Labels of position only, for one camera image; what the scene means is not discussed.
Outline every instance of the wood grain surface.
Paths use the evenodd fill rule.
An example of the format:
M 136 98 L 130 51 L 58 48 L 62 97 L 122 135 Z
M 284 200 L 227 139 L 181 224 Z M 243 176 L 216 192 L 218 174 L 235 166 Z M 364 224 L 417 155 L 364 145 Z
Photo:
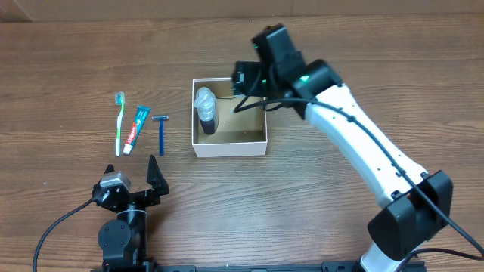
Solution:
M 169 114 L 164 157 L 171 193 L 148 209 L 149 252 L 199 267 L 314 264 L 360 257 L 380 211 L 358 173 L 292 110 L 268 113 L 266 156 L 198 159 L 191 79 L 229 76 L 256 60 L 250 39 L 284 22 L 307 60 L 324 58 L 382 130 L 455 186 L 451 216 L 484 243 L 484 17 L 412 15 L 0 25 L 0 271 L 31 270 L 47 227 L 84 203 L 108 163 L 132 191 L 158 151 L 147 121 L 130 156 L 114 155 L 116 91 L 123 141 L 136 106 Z M 40 271 L 99 268 L 98 230 L 115 215 L 89 206 L 52 231 Z M 428 246 L 474 252 L 446 228 Z M 425 255 L 431 271 L 482 271 Z

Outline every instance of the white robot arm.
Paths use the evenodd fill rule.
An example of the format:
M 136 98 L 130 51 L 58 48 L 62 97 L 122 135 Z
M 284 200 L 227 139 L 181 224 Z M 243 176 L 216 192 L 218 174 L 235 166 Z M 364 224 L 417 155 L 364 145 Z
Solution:
M 366 116 L 356 103 L 348 86 L 334 85 L 316 96 L 317 100 L 344 110 L 354 116 L 378 138 L 397 163 L 406 170 L 407 176 L 419 184 L 422 173 L 427 171 L 408 158 Z M 336 144 L 341 153 L 351 162 L 374 193 L 377 204 L 385 208 L 395 197 L 395 192 L 407 193 L 411 186 L 397 173 L 395 167 L 375 142 L 357 125 L 332 110 L 316 104 L 306 106 L 306 119 L 324 132 Z M 361 257 L 360 265 L 366 271 L 395 271 L 402 261 L 394 261 L 373 243 Z
M 453 185 L 442 171 L 430 175 L 408 158 L 366 116 L 348 86 L 323 60 L 306 65 L 285 26 L 268 26 L 252 39 L 260 62 L 239 61 L 232 74 L 234 94 L 269 97 L 243 106 L 280 103 L 292 107 L 340 148 L 382 208 L 369 223 L 374 243 L 358 262 L 367 272 L 395 271 L 414 254 L 444 252 L 484 260 L 448 249 L 419 249 L 450 224 L 484 256 L 484 249 L 459 228 L 450 214 Z

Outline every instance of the open box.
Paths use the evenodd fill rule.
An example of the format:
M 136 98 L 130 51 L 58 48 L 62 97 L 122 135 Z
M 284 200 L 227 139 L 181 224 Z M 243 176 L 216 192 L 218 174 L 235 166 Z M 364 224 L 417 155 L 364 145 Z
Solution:
M 219 112 L 219 127 L 215 134 L 203 133 L 197 108 L 193 107 L 197 90 L 207 87 L 216 96 Z M 261 97 L 249 97 L 251 104 L 261 101 Z M 267 122 L 261 107 L 234 113 L 242 101 L 232 94 L 231 78 L 194 79 L 191 94 L 191 140 L 198 157 L 215 156 L 261 156 L 267 149 Z

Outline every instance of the toothbrush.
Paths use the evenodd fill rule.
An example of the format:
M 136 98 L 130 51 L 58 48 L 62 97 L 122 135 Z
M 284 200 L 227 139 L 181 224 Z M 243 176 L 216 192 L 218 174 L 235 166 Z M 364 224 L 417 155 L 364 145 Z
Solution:
M 124 93 L 122 91 L 118 91 L 116 93 L 116 105 L 121 105 L 121 111 L 119 112 L 118 115 L 118 120 L 117 120 L 117 136 L 116 136 L 116 156 L 119 156 L 121 154 L 121 124 L 123 123 L 123 114 L 124 114 Z

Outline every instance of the bottle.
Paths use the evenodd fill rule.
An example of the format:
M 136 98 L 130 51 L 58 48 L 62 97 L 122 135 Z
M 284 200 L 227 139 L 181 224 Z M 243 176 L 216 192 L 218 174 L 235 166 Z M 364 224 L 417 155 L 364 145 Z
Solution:
M 197 108 L 203 132 L 207 135 L 214 134 L 219 126 L 219 113 L 217 112 L 215 95 L 209 88 L 202 87 L 197 90 L 194 107 Z

